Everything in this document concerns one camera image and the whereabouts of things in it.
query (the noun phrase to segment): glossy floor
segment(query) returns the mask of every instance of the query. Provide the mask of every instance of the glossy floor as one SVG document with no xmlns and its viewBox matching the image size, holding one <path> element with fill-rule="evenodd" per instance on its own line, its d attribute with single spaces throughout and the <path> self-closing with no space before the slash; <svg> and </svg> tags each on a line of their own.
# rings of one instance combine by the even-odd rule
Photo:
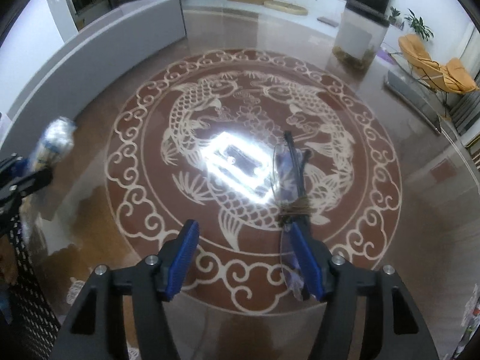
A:
<svg viewBox="0 0 480 360">
<path fill-rule="evenodd" d="M 315 236 L 356 264 L 395 266 L 439 355 L 451 354 L 480 276 L 480 214 L 476 170 L 448 123 L 436 135 L 383 87 L 393 66 L 376 58 L 358 74 L 310 28 L 234 11 L 184 15 L 188 39 L 78 116 L 75 147 L 30 212 L 33 263 L 57 316 L 96 265 L 135 264 L 193 216 L 199 257 L 166 306 L 181 357 L 306 358 L 323 305 L 297 302 L 281 281 L 275 206 L 260 177 L 289 128 L 314 153 Z M 199 153 L 229 165 L 206 171 Z M 239 178 L 250 188 L 240 197 Z M 135 346 L 129 300 L 125 319 Z"/>
</svg>

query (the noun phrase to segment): orange lounge chair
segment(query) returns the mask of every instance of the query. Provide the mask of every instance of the orange lounge chair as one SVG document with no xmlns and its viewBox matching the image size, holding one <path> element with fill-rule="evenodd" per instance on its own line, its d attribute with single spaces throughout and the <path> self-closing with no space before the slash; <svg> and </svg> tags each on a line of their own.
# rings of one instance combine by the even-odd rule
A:
<svg viewBox="0 0 480 360">
<path fill-rule="evenodd" d="M 458 58 L 451 59 L 446 65 L 432 61 L 417 35 L 401 36 L 398 45 L 405 59 L 420 76 L 418 80 L 424 81 L 434 92 L 440 90 L 464 95 L 480 90 Z"/>
</svg>

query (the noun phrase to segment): blue gripper pad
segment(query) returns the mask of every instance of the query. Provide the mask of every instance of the blue gripper pad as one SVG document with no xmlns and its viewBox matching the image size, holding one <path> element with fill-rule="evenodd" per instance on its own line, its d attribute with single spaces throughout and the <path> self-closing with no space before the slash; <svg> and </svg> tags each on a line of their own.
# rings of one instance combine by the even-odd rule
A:
<svg viewBox="0 0 480 360">
<path fill-rule="evenodd" d="M 325 293 L 322 284 L 322 269 L 318 266 L 318 263 L 316 262 L 316 259 L 296 222 L 292 223 L 289 236 L 307 290 L 311 295 L 315 296 L 317 300 L 321 300 Z"/>
<path fill-rule="evenodd" d="M 189 219 L 178 237 L 165 242 L 160 250 L 158 256 L 161 260 L 161 269 L 164 280 L 167 278 L 164 291 L 166 300 L 172 300 L 182 289 L 199 237 L 198 222 Z"/>
</svg>

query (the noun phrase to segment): decorative circular border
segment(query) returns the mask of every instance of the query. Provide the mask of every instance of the decorative circular border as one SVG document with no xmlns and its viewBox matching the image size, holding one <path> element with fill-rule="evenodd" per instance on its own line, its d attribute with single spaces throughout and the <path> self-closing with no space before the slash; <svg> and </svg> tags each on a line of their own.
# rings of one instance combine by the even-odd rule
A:
<svg viewBox="0 0 480 360">
<path fill-rule="evenodd" d="M 371 261 L 373 267 L 375 267 L 383 257 L 395 234 L 401 210 L 402 185 L 400 167 L 393 144 L 379 123 L 377 123 L 376 127 L 380 128 L 383 134 L 380 134 L 375 128 L 373 128 L 372 123 L 376 121 L 376 119 L 370 109 L 360 100 L 356 99 L 354 92 L 336 76 L 318 71 L 314 66 L 293 57 L 273 52 L 259 51 L 256 49 L 244 49 L 213 50 L 201 55 L 196 61 L 192 61 L 191 59 L 192 58 L 184 59 L 170 64 L 164 71 L 165 74 L 162 78 L 145 82 L 136 91 L 136 107 L 126 110 L 127 104 L 130 102 L 129 99 L 124 104 L 121 113 L 118 115 L 114 123 L 109 138 L 109 147 L 114 136 L 119 138 L 121 145 L 116 151 L 112 153 L 107 152 L 105 174 L 107 177 L 107 199 L 109 200 L 112 215 L 120 233 L 127 239 L 141 238 L 149 242 L 157 242 L 158 249 L 160 249 L 167 237 L 172 237 L 179 231 L 178 229 L 166 228 L 163 216 L 158 213 L 155 204 L 148 198 L 148 192 L 153 193 L 153 195 L 157 197 L 155 191 L 151 188 L 151 185 L 149 185 L 149 191 L 147 192 L 146 188 L 138 183 L 140 173 L 138 170 L 139 159 L 137 157 L 137 152 L 139 148 L 135 140 L 140 134 L 142 134 L 142 129 L 145 126 L 145 119 L 155 101 L 161 98 L 164 93 L 178 84 L 182 78 L 187 77 L 191 72 L 225 63 L 234 64 L 236 62 L 255 62 L 280 68 L 287 68 L 296 74 L 308 77 L 314 84 L 324 88 L 330 95 L 335 97 L 345 109 L 351 113 L 356 123 L 362 126 L 363 135 L 366 138 L 366 143 L 370 149 L 370 157 L 375 162 L 373 177 L 371 179 L 372 188 L 369 193 L 371 204 L 364 209 L 363 215 L 357 219 L 356 227 L 347 232 L 345 243 L 337 243 L 333 245 L 331 251 L 335 254 L 341 254 L 353 263 L 355 263 L 357 257 L 361 256 Z M 326 85 L 323 82 L 323 79 L 325 78 L 330 79 L 332 82 Z M 128 127 L 123 130 L 120 126 L 122 124 L 127 124 Z M 109 166 L 111 164 L 118 165 L 124 160 L 130 162 L 130 166 L 124 170 L 121 178 L 111 176 L 109 173 Z M 398 171 L 398 174 L 395 175 L 395 177 L 393 177 L 387 169 L 390 164 L 393 164 L 394 168 Z M 393 186 L 395 196 L 384 196 L 383 193 L 378 190 L 377 184 L 385 182 Z M 109 196 L 110 183 L 114 183 L 116 186 L 124 190 L 123 201 L 116 210 L 113 209 Z M 157 201 L 162 209 L 174 218 L 158 197 Z M 145 230 L 147 233 L 150 232 L 151 235 L 144 234 L 141 231 L 131 233 L 122 226 L 121 215 L 130 216 L 134 211 L 134 206 L 139 204 L 147 204 L 151 208 L 151 212 L 145 216 L 144 220 Z M 398 211 L 395 226 L 390 238 L 385 231 L 383 217 L 384 212 L 388 211 Z M 380 253 L 369 255 L 369 250 L 373 247 L 373 244 L 369 241 L 365 241 L 364 235 L 359 229 L 361 225 L 366 225 L 370 228 L 375 228 L 377 225 L 380 226 L 379 231 L 383 237 L 383 246 Z M 270 258 L 276 256 L 278 258 L 278 255 L 261 255 L 248 252 L 243 252 L 243 254 L 253 256 L 259 255 Z M 243 276 L 240 276 L 237 271 L 233 271 L 232 274 L 229 274 L 228 272 L 232 266 L 241 267 L 244 273 Z M 279 290 L 284 286 L 281 269 L 286 269 L 286 267 L 282 267 L 280 263 L 246 263 L 241 259 L 231 259 L 227 263 L 222 263 L 215 253 L 207 251 L 199 245 L 198 255 L 195 258 L 195 269 L 202 274 L 211 274 L 215 271 L 216 274 L 210 278 L 195 277 L 183 287 L 183 290 L 192 294 L 192 290 L 198 287 L 198 285 L 208 285 L 221 280 L 223 281 L 225 288 L 230 292 L 232 311 L 243 312 L 250 315 L 267 314 L 272 312 L 277 307 L 279 300 L 287 295 L 289 291 L 286 287 L 283 287 L 283 291 L 279 291 L 274 295 L 274 298 L 268 307 L 264 307 L 261 310 L 248 309 L 241 305 L 237 300 L 237 293 L 239 292 L 243 292 L 247 299 L 252 298 L 253 292 L 247 285 L 245 285 L 245 283 L 248 281 L 251 271 L 258 268 L 266 269 L 265 278 L 271 286 L 276 287 Z"/>
</svg>

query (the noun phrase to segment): brown circular pattern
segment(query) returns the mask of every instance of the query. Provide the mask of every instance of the brown circular pattern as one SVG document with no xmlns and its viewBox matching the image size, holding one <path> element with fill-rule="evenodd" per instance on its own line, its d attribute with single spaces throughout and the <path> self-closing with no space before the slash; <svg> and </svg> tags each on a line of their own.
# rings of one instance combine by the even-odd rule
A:
<svg viewBox="0 0 480 360">
<path fill-rule="evenodd" d="M 342 81 L 273 52 L 190 57 L 126 102 L 105 168 L 119 231 L 144 257 L 196 219 L 201 240 L 186 293 L 247 314 L 310 307 L 287 291 L 278 254 L 269 172 L 285 130 L 314 153 L 305 169 L 314 237 L 373 268 L 400 213 L 393 145 Z"/>
</svg>

